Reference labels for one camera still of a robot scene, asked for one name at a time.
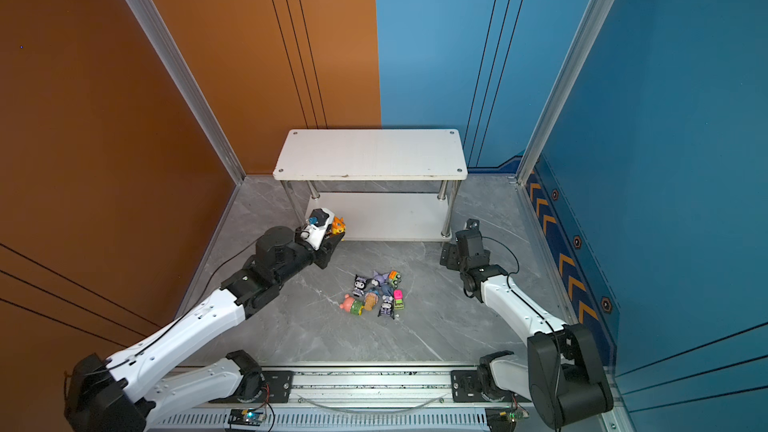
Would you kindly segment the orange fox toy figure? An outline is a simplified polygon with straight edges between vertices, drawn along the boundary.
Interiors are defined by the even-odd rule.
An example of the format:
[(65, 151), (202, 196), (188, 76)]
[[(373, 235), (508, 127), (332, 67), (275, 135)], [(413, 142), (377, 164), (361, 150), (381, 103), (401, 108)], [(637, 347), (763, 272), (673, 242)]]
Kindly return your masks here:
[(342, 217), (335, 216), (331, 223), (331, 234), (340, 235), (346, 232), (346, 224)]

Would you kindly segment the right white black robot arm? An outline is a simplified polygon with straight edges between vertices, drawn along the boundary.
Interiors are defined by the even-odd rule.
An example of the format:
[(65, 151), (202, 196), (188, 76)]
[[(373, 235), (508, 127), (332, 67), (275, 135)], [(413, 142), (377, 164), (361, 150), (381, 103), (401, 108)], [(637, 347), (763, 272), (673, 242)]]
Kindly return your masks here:
[(614, 408), (614, 398), (592, 332), (568, 324), (530, 298), (513, 274), (491, 262), (479, 222), (467, 221), (443, 245), (440, 264), (457, 271), (464, 295), (499, 315), (526, 341), (527, 359), (501, 351), (479, 359), (475, 395), (495, 402), (529, 398), (554, 431)]

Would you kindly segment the black white kuromi toy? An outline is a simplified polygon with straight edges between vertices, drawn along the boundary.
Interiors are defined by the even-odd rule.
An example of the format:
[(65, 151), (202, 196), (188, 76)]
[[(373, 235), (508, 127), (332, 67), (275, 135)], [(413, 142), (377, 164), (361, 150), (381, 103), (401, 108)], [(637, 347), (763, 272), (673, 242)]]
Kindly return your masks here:
[(362, 300), (365, 297), (367, 285), (368, 285), (368, 278), (364, 276), (356, 275), (354, 278), (352, 296), (358, 300)]

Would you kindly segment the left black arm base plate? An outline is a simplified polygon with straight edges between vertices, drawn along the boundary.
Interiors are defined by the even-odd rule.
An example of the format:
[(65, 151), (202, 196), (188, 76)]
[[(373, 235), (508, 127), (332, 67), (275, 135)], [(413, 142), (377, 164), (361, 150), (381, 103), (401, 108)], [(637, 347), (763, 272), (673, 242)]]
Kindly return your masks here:
[(210, 400), (211, 404), (284, 404), (291, 394), (294, 373), (290, 370), (266, 370), (244, 378), (244, 384), (224, 398)]

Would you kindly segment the purple bat toy figure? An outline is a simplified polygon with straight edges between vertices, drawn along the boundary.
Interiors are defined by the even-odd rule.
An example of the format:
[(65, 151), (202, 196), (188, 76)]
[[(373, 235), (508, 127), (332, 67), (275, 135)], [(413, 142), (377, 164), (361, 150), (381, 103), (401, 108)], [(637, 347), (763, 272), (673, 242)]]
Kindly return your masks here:
[(376, 291), (381, 295), (391, 294), (391, 285), (389, 283), (388, 275), (384, 273), (375, 272), (369, 281), (369, 287), (371, 290)]

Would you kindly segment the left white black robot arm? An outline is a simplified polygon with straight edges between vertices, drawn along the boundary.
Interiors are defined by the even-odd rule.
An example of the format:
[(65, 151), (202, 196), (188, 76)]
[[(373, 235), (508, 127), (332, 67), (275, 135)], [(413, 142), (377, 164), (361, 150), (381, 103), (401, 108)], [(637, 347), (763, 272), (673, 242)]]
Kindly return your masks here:
[(329, 227), (268, 229), (243, 264), (189, 312), (105, 360), (74, 367), (64, 416), (75, 431), (145, 431), (168, 416), (219, 399), (264, 399), (261, 366), (237, 350), (191, 372), (171, 372), (193, 353), (248, 320), (303, 269), (328, 266), (343, 233)]

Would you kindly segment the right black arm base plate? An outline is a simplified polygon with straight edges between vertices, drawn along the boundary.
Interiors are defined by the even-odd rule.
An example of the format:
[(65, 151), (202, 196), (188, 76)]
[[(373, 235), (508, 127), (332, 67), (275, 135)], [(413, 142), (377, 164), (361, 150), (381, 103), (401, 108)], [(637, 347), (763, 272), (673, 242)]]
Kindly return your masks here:
[(472, 370), (452, 370), (450, 379), (452, 397), (456, 403), (530, 401), (524, 395), (501, 389), (493, 380), (491, 372), (482, 367)]

